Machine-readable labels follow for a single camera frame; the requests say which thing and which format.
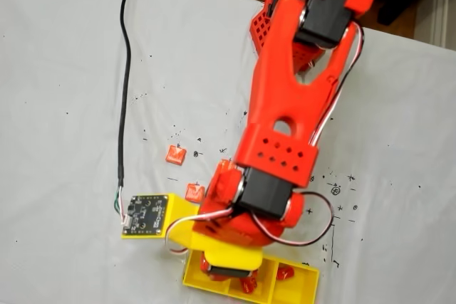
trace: yellow base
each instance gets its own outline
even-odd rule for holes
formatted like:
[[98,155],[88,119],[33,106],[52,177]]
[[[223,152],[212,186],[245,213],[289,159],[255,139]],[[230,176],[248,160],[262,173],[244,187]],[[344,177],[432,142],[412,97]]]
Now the yellow base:
[[[191,204],[184,200],[182,197],[178,197],[176,194],[154,194],[154,195],[165,195],[167,196],[165,220],[163,222],[162,231],[158,235],[125,235],[122,234],[122,239],[163,239],[165,237],[166,228],[175,220],[180,219],[184,216],[195,215],[198,212],[198,206]],[[193,221],[183,222],[176,226],[173,230],[182,239],[189,239],[192,231]]]
[[[183,284],[201,290],[228,295],[261,304],[314,304],[319,271],[316,268],[273,256],[265,256],[256,277],[253,293],[244,293],[238,279],[211,281],[200,270],[200,251],[191,251],[185,267]],[[276,279],[279,264],[290,265],[294,276],[284,281]]]

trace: yellow mount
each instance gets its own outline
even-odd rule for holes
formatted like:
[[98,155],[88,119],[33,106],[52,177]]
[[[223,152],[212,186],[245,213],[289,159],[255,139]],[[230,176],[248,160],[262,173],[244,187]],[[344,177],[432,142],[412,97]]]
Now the yellow mount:
[[[184,216],[195,215],[198,206],[178,197],[167,194],[168,203],[165,221],[160,235],[126,236],[123,239],[161,239],[165,237],[166,228],[175,220]],[[184,221],[171,232],[170,239],[190,250],[183,284],[202,290],[228,295],[261,304],[314,304],[319,271],[316,268],[294,263],[273,256],[264,256],[262,248],[237,246],[218,241],[208,236],[195,233],[193,222]],[[253,293],[244,293],[237,279],[211,281],[207,274],[200,270],[200,256],[213,266],[236,268],[240,270],[259,270],[256,277],[257,287]],[[294,276],[285,281],[276,279],[279,264],[290,265]]]

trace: black circuit board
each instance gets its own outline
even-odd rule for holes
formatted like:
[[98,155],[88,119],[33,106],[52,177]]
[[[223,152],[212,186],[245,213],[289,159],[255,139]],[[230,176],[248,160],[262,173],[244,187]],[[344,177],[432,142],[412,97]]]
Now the black circuit board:
[[128,224],[123,228],[124,236],[155,236],[163,231],[167,195],[133,196],[128,205]]

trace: white cloth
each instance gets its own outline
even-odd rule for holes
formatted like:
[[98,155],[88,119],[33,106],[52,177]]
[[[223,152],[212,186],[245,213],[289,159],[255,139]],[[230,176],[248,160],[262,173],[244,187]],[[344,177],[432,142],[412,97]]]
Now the white cloth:
[[[0,303],[233,303],[182,286],[183,260],[162,241],[120,239],[120,0],[0,6]],[[257,59],[249,21],[260,8],[128,0],[125,199],[183,195],[234,154]],[[321,269],[320,304],[456,298],[455,71],[452,51],[366,30],[309,187],[339,219],[315,246],[268,247]],[[177,143],[187,149],[181,167],[165,162]],[[306,209],[287,237],[319,232],[327,211],[316,199]]]

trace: red robot arm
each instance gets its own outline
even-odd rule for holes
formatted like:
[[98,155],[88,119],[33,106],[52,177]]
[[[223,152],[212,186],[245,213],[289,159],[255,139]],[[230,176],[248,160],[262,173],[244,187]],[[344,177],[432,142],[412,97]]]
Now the red robot arm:
[[[265,1],[251,24],[259,59],[247,127],[234,161],[219,163],[199,208],[200,214],[230,207],[232,213],[196,221],[194,231],[237,245],[264,246],[273,242],[271,235],[279,237],[297,224],[304,196],[293,189],[308,185],[318,154],[316,131],[339,94],[339,77],[356,35],[353,19],[372,2]],[[333,49],[326,68],[310,84],[298,83],[295,74],[324,48]],[[289,126],[289,135],[274,129],[279,121]]]

